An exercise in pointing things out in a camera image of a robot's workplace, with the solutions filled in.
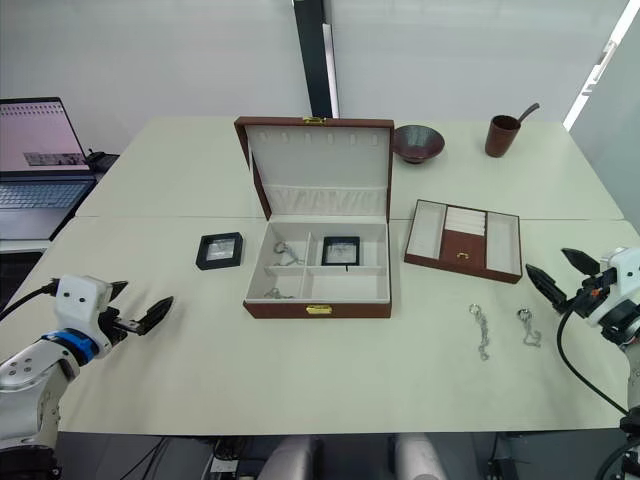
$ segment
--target spoon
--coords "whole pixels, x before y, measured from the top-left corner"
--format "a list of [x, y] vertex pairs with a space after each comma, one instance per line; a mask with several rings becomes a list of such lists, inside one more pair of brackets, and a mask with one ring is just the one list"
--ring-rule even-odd
[[534, 111], [536, 111], [537, 109], [540, 108], [540, 104], [539, 103], [534, 103], [533, 105], [531, 105], [529, 108], [527, 108], [522, 115], [520, 115], [520, 118], [518, 119], [518, 123], [522, 123], [522, 121], [527, 118], [531, 113], [533, 113]]

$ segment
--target silver chain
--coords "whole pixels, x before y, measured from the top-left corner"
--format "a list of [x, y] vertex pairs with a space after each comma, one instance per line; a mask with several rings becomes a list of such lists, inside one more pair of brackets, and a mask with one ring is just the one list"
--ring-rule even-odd
[[281, 263], [282, 259], [280, 260], [279, 263], [276, 263], [274, 265], [274, 267], [288, 267], [289, 265], [293, 265], [294, 263], [296, 265], [304, 265], [304, 260], [300, 259], [300, 257], [298, 257], [298, 255], [296, 255], [296, 252], [293, 251], [293, 249], [286, 243], [286, 242], [278, 242], [274, 245], [273, 247], [273, 252], [277, 253], [277, 254], [284, 254], [286, 253], [287, 255], [289, 255], [289, 257], [291, 257], [291, 260], [288, 263]]
[[277, 287], [273, 287], [271, 290], [269, 290], [267, 293], [264, 294], [265, 298], [296, 298], [293, 295], [282, 295], [280, 293], [280, 289]]
[[478, 345], [478, 351], [480, 352], [480, 358], [483, 361], [489, 360], [489, 354], [486, 351], [486, 347], [489, 345], [489, 326], [487, 325], [487, 317], [482, 313], [482, 308], [477, 303], [469, 305], [469, 313], [475, 318], [478, 325], [480, 325], [480, 332], [482, 334], [482, 340]]
[[533, 325], [531, 325], [531, 321], [533, 320], [533, 312], [528, 308], [521, 308], [518, 310], [518, 318], [524, 324], [525, 336], [522, 339], [522, 343], [528, 345], [530, 347], [538, 347], [542, 346], [542, 333], [538, 330], [533, 330]]

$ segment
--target black cable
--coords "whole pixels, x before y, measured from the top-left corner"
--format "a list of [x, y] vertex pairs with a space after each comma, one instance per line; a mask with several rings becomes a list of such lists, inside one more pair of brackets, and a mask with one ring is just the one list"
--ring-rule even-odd
[[169, 445], [171, 445], [171, 440], [173, 440], [172, 438], [170, 438], [167, 443], [164, 444], [164, 447], [162, 448], [162, 453], [159, 455], [158, 460], [156, 461], [156, 466], [153, 467], [153, 474], [151, 476], [151, 479], [154, 480], [156, 478], [156, 476], [158, 475], [158, 470], [160, 469], [160, 465], [162, 464], [163, 460], [164, 460], [164, 456], [167, 454], [167, 450], [169, 450]]
[[630, 450], [634, 447], [640, 445], [640, 437], [635, 438], [633, 440], [629, 440], [623, 446], [616, 448], [611, 454], [602, 462], [600, 468], [598, 469], [598, 473], [596, 473], [596, 480], [605, 480], [604, 476], [607, 474], [611, 465], [616, 463], [616, 460], [620, 458], [627, 450]]
[[29, 300], [32, 300], [33, 298], [37, 297], [38, 295], [41, 295], [43, 293], [48, 293], [49, 295], [55, 295], [58, 290], [58, 283], [59, 283], [59, 280], [57, 278], [53, 278], [51, 279], [51, 283], [44, 285], [39, 289], [34, 290], [31, 293], [27, 293], [20, 300], [16, 300], [14, 303], [12, 303], [8, 307], [6, 307], [4, 310], [2, 310], [2, 312], [0, 312], [0, 322], [4, 320], [5, 317], [9, 316], [9, 314], [11, 314], [17, 308], [20, 308], [22, 305], [27, 303]]
[[558, 345], [558, 353], [560, 353], [560, 357], [562, 358], [562, 361], [564, 362], [564, 364], [569, 368], [569, 370], [571, 370], [571, 372], [576, 377], [578, 377], [578, 379], [582, 383], [584, 383], [587, 387], [589, 387], [591, 390], [593, 390], [604, 401], [608, 402], [613, 408], [618, 410], [620, 413], [622, 413], [623, 415], [627, 415], [629, 412], [627, 412], [626, 409], [624, 409], [623, 407], [618, 405], [615, 401], [613, 401], [611, 398], [609, 398], [607, 395], [605, 395], [598, 387], [596, 387], [593, 383], [591, 383], [589, 380], [587, 380], [580, 372], [578, 372], [578, 370], [576, 370], [576, 368], [571, 364], [571, 362], [569, 361], [569, 359], [565, 355], [564, 348], [562, 347], [562, 333], [564, 332], [564, 327], [567, 325], [567, 321], [569, 320], [569, 317], [571, 317], [571, 314], [573, 313], [573, 311], [575, 309], [576, 303], [580, 302], [586, 295], [589, 295], [589, 294], [590, 294], [590, 292], [587, 291], [587, 292], [583, 292], [580, 296], [578, 296], [571, 303], [571, 305], [569, 305], [569, 309], [567, 310], [567, 312], [562, 317], [562, 320], [560, 320], [560, 325], [558, 325], [558, 333], [556, 335], [556, 343]]
[[156, 444], [154, 445], [154, 447], [153, 447], [151, 450], [149, 450], [149, 451], [145, 454], [145, 456], [144, 456], [144, 457], [142, 457], [140, 460], [138, 460], [138, 463], [136, 463], [133, 467], [131, 467], [131, 468], [129, 469], [129, 471], [128, 471], [127, 473], [125, 473], [123, 476], [121, 476], [118, 480], [124, 480], [124, 479], [125, 479], [125, 478], [127, 478], [129, 475], [131, 475], [131, 473], [132, 473], [135, 469], [137, 469], [140, 465], [142, 465], [142, 463], [143, 463], [147, 458], [149, 458], [149, 456], [150, 456], [150, 455], [152, 455], [152, 454], [153, 454], [153, 453], [154, 453], [154, 452], [155, 452], [155, 451], [160, 447], [160, 444], [161, 444], [163, 441], [164, 441], [164, 438], [162, 438], [160, 441], [158, 441], [158, 443], [156, 443]]
[[35, 298], [35, 297], [37, 297], [38, 295], [40, 295], [42, 293], [45, 293], [45, 287], [40, 287], [38, 290], [34, 290], [31, 293], [27, 293], [20, 300], [16, 300], [13, 304], [9, 305], [2, 312], [0, 312], [0, 322], [2, 320], [4, 320], [4, 318], [7, 317], [10, 313], [12, 313], [14, 310], [16, 310], [17, 308], [21, 307], [22, 305], [27, 303], [32, 298]]
[[498, 435], [499, 432], [496, 432], [496, 436], [493, 438], [493, 448], [491, 449], [491, 456], [489, 457], [489, 461], [492, 461], [496, 458], [496, 449], [498, 448]]
[[169, 445], [169, 439], [163, 438], [160, 442], [160, 446], [156, 449], [156, 451], [151, 456], [151, 460], [149, 460], [149, 463], [147, 464], [147, 468], [142, 474], [142, 477], [140, 478], [140, 480], [146, 480], [147, 476], [151, 473], [151, 469], [154, 467], [154, 465], [157, 467], [160, 464], [160, 461], [162, 460], [164, 453], [167, 451], [168, 445]]

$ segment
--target table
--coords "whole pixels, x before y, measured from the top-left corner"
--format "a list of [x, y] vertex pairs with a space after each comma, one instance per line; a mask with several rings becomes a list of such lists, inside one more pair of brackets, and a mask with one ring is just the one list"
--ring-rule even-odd
[[[232, 117], [156, 118], [96, 186], [78, 216], [262, 218]], [[396, 122], [398, 126], [406, 123]], [[397, 157], [392, 219], [418, 198], [523, 219], [622, 219], [560, 123], [529, 122], [504, 158], [484, 153], [487, 122], [432, 123], [445, 150], [424, 165]]]
[[0, 240], [0, 253], [44, 252], [49, 240]]
[[[164, 323], [82, 368], [62, 402], [61, 428], [136, 434], [294, 434], [554, 430], [615, 427], [619, 414], [562, 364], [558, 316], [523, 278], [492, 282], [401, 261], [409, 222], [392, 221], [390, 319], [257, 320], [241, 306], [265, 227], [261, 219], [76, 218], [19, 295], [64, 273], [129, 280], [114, 302], [139, 318], [175, 295]], [[200, 271], [203, 234], [239, 231], [240, 267]], [[640, 246], [625, 221], [522, 221], [524, 261], [571, 292], [582, 276], [560, 253]], [[470, 303], [486, 312], [491, 344], [479, 359]], [[0, 324], [0, 357], [56, 327], [38, 297]], [[542, 332], [524, 346], [522, 306]], [[567, 355], [626, 404], [624, 355], [575, 317]]]

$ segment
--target laptop keyboard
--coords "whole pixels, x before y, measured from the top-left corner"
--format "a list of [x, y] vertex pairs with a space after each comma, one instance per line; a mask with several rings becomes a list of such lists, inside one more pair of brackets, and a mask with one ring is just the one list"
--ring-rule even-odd
[[78, 183], [0, 185], [0, 209], [68, 208], [85, 188]]

